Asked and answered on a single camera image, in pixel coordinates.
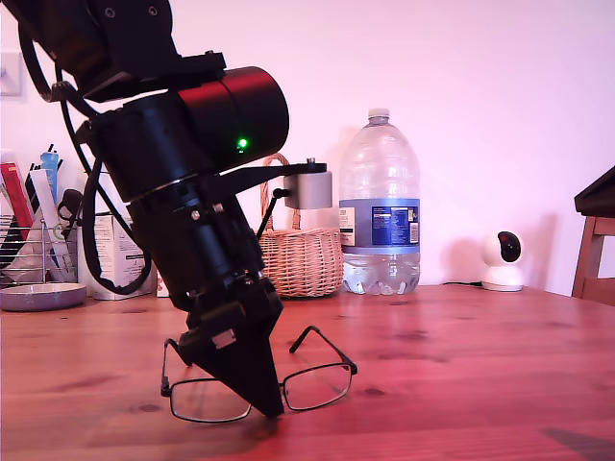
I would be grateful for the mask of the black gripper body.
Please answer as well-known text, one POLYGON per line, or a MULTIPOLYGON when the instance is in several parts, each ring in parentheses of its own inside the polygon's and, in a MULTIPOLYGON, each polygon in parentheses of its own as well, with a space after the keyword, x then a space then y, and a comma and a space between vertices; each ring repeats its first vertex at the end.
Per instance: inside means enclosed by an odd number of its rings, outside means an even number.
POLYGON ((265 334, 262 251, 235 196, 214 203, 205 182, 194 178, 135 197, 128 210, 137 242, 153 258, 172 304, 187 313, 190 329, 221 332, 228 319, 223 308, 239 303, 230 327, 265 334))

